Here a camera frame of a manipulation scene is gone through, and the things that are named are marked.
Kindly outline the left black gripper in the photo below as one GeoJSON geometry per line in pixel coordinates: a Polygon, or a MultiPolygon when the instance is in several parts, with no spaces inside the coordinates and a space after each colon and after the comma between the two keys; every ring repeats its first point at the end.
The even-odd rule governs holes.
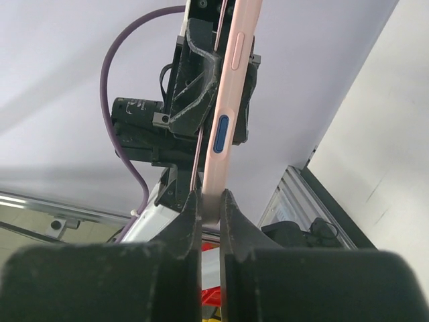
{"type": "MultiPolygon", "coordinates": [[[[185,38],[177,39],[172,63],[160,73],[163,78],[166,71],[171,72],[162,101],[118,97],[113,103],[113,130],[125,155],[164,168],[154,203],[174,211],[182,210],[191,189],[198,128],[209,136],[213,120],[221,57],[213,48],[212,27],[208,21],[188,20],[185,38]]],[[[258,72],[254,44],[255,40],[235,126],[236,146],[248,139],[249,107],[258,72]]]]}

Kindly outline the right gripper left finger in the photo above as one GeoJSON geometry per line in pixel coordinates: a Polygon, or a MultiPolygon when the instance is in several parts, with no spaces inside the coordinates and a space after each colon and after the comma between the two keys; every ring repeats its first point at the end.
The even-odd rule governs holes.
{"type": "Polygon", "coordinates": [[[1,271],[2,321],[200,321],[202,197],[148,242],[16,251],[1,271]]]}

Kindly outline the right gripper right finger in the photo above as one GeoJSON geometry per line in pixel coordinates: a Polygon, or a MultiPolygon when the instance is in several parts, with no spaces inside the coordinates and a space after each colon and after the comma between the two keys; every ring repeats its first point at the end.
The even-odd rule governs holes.
{"type": "Polygon", "coordinates": [[[223,321],[419,321],[421,289],[398,255],[285,248],[221,197],[223,321]]]}

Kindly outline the phone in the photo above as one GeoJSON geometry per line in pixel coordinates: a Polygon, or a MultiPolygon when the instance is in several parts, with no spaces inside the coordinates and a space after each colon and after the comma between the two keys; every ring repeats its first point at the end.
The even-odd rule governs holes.
{"type": "Polygon", "coordinates": [[[201,219],[206,225],[220,220],[221,195],[261,6],[261,1],[235,2],[204,165],[201,219]]]}

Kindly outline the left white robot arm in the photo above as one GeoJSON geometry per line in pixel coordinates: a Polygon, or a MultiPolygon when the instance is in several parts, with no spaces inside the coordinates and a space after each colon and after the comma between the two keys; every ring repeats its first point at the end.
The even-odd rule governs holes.
{"type": "Polygon", "coordinates": [[[129,160],[163,169],[124,241],[147,240],[163,230],[183,209],[191,187],[200,188],[202,177],[191,178],[197,136],[204,132],[197,172],[204,168],[215,112],[221,64],[231,21],[221,27],[214,20],[191,18],[184,36],[176,42],[168,87],[162,101],[117,97],[111,111],[113,132],[129,160]]]}

